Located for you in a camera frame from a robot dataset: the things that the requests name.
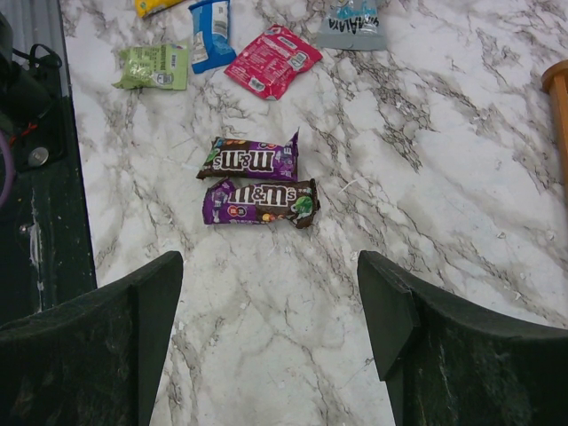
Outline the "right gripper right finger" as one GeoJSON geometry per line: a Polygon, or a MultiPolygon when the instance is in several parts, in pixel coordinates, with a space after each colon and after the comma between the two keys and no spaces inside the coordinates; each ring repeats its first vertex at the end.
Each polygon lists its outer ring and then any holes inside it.
{"type": "Polygon", "coordinates": [[[358,284],[398,425],[564,425],[567,333],[488,310],[372,251],[358,284]]]}

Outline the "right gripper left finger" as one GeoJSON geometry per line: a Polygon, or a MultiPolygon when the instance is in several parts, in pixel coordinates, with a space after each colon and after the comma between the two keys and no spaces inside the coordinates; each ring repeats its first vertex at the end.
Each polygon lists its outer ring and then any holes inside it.
{"type": "Polygon", "coordinates": [[[1,328],[3,425],[147,425],[183,279],[169,251],[1,328]]]}

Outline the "pink snack packet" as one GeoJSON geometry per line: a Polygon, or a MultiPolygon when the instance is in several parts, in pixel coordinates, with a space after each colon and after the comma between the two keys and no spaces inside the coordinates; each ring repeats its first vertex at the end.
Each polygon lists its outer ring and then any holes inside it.
{"type": "Polygon", "coordinates": [[[225,74],[261,99],[278,100],[322,54],[282,25],[274,24],[252,41],[225,74]]]}

